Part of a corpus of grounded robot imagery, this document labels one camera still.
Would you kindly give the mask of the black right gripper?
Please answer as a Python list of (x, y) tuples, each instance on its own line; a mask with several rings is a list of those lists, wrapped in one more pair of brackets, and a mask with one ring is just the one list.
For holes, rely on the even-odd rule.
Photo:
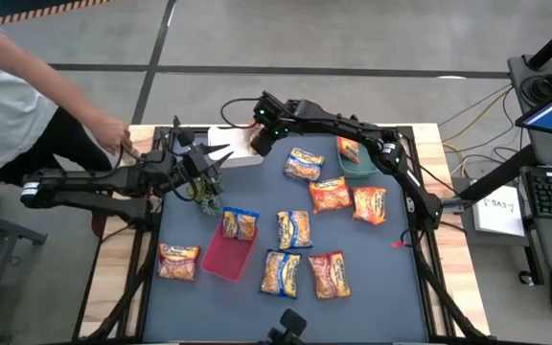
[(297, 132), (299, 121), (290, 116), (272, 116), (264, 118), (264, 130), (249, 135), (249, 147), (258, 155), (266, 157), (273, 144)]

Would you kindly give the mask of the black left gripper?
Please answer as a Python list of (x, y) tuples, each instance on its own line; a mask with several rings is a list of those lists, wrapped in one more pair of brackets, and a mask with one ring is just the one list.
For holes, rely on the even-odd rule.
[(190, 145), (185, 152), (173, 155), (177, 158), (174, 167), (175, 178), (173, 180), (173, 190), (185, 184), (193, 182), (196, 178), (201, 178), (209, 185), (213, 186), (213, 191), (219, 195), (222, 193), (222, 187), (217, 182), (220, 176), (220, 170), (228, 168), (228, 160), (233, 151), (226, 153), (217, 153), (216, 151), (228, 148), (228, 144), (221, 145)]

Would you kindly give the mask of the blue Maruchan ramen pack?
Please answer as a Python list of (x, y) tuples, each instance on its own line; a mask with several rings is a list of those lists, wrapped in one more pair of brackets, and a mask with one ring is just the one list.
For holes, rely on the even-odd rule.
[(222, 215), (222, 236), (228, 239), (252, 242), (256, 237), (260, 215), (255, 212), (224, 207)]
[(293, 148), (284, 166), (284, 174), (296, 179), (316, 181), (321, 174), (325, 157)]
[(312, 247), (311, 220), (308, 211), (279, 212), (277, 218), (281, 250)]
[(268, 250), (260, 292), (295, 299), (297, 297), (296, 274), (301, 259), (301, 254)]

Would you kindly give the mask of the orange Maruchan ramen pack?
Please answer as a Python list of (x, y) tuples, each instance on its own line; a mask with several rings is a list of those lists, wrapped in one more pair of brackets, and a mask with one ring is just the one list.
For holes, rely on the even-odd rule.
[(309, 184), (309, 191), (315, 214), (347, 208), (353, 203), (344, 176), (311, 182)]
[(336, 138), (336, 144), (340, 155), (354, 162), (355, 164), (360, 163), (359, 143), (353, 140), (338, 136)]
[(354, 187), (355, 211), (353, 219), (374, 225), (386, 222), (386, 189), (382, 187)]

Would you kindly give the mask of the person's forearm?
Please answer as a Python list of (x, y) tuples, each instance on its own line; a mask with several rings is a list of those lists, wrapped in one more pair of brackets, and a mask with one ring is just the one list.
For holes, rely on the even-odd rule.
[(30, 62), (23, 69), (23, 78), (40, 93), (67, 110), (90, 129), (103, 121), (103, 114), (77, 88), (58, 71), (44, 62)]

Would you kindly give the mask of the small green succulent plant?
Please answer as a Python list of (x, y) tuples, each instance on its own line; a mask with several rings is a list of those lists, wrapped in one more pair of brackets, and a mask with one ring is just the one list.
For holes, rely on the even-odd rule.
[(201, 178), (189, 183), (187, 194), (208, 216), (216, 216), (221, 209), (219, 196), (213, 191), (213, 186)]

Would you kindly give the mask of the teal plastic bin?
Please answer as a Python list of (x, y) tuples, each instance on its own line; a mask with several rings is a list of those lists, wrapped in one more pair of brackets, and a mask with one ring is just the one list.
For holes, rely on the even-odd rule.
[(342, 171), (342, 174), (345, 175), (346, 177), (365, 178), (379, 171), (379, 169), (371, 161), (367, 149), (361, 144), (359, 144), (359, 148), (360, 148), (360, 163), (355, 164), (354, 162), (340, 155), (336, 145), (340, 169)]

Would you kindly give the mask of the pink plastic bin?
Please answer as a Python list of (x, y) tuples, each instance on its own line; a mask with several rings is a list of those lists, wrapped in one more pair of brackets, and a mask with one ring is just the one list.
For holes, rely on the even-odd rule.
[(203, 254), (200, 266), (208, 273), (236, 283), (245, 271), (255, 240), (244, 241), (224, 237), (221, 220)]

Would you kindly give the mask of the person's hand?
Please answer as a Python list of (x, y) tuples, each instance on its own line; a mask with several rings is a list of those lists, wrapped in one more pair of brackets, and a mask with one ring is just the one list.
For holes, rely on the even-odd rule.
[(100, 115), (91, 121), (88, 128), (101, 148), (110, 154), (132, 148), (128, 126), (118, 119)]

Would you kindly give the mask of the person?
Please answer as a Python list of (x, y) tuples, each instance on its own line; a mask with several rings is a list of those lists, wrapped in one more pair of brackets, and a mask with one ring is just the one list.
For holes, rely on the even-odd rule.
[(59, 168), (60, 157), (87, 171), (111, 170), (118, 152), (102, 149), (87, 126), (23, 78), (33, 61), (46, 63), (0, 29), (0, 181), (21, 186), (26, 175)]

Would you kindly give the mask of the black diagonal support bar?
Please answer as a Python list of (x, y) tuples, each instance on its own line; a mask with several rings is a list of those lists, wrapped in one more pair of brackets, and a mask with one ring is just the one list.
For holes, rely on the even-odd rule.
[(468, 188), (459, 193), (458, 196), (464, 201), (475, 203), (519, 177), (522, 168), (535, 167), (537, 165), (538, 159), (535, 151), (533, 146), (529, 144), (491, 172), (476, 180)]

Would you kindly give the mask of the white paper sign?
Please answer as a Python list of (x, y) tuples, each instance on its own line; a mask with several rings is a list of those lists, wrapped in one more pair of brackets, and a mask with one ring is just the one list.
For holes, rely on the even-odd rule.
[(472, 206), (476, 230), (524, 237), (518, 189), (502, 186)]

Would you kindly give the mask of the grey equipment cart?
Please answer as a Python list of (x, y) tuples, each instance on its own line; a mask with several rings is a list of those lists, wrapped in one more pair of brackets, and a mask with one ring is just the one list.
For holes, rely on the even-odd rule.
[[(512, 85), (517, 94), (517, 101), (521, 113), (525, 114), (533, 108), (531, 101), (526, 101), (522, 93), (522, 82), (532, 76), (552, 75), (552, 60), (548, 61), (539, 71), (531, 70), (523, 57), (509, 57), (507, 60)], [(541, 166), (552, 168), (552, 134), (528, 129), (531, 146)], [(536, 231), (543, 252), (546, 265), (552, 271), (552, 219), (536, 218)]]

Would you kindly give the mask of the black table frame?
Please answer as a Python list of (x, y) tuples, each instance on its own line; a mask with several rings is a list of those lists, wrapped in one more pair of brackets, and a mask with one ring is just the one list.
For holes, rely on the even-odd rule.
[[(483, 343), (491, 340), (489, 336), (476, 329), (459, 309), (422, 253), (421, 234), (423, 232), (429, 234), (439, 228), (441, 216), (447, 204), (437, 195), (428, 192), (422, 178), (409, 169), (407, 162), (410, 158), (400, 143), (401, 131), (398, 127), (376, 126), (361, 123), (355, 119), (344, 119), (339, 115), (334, 117), (330, 114), (316, 119), (291, 115), (271, 122), (262, 122), (262, 124), (263, 129), (251, 141), (252, 148), (261, 156), (266, 156), (276, 141), (284, 139), (292, 133), (300, 135), (333, 134), (356, 141), (367, 148), (371, 162), (381, 172), (393, 176), (400, 184), (406, 197), (408, 214), (411, 216), (411, 220), (408, 222), (408, 232), (412, 243), (408, 246), (412, 249), (418, 264), (418, 273), (423, 280), (431, 285), (440, 304), (463, 333), (461, 337), (434, 334), (429, 341), (453, 345), (455, 343), (471, 344), (474, 341)], [(140, 310), (138, 312), (140, 319), (136, 323), (138, 327), (136, 335), (121, 334), (113, 338), (109, 336), (116, 325), (123, 330), (127, 328), (131, 300), (139, 288), (143, 290), (140, 307), (144, 308), (148, 302), (148, 289), (152, 281), (150, 270), (156, 263), (162, 212), (160, 210), (142, 212), (141, 217), (137, 220), (133, 220), (125, 214), (121, 214), (120, 218), (127, 223), (129, 229), (135, 232), (123, 295), (96, 331), (84, 337), (75, 333), (68, 345), (124, 344), (138, 341), (143, 334), (146, 313)]]

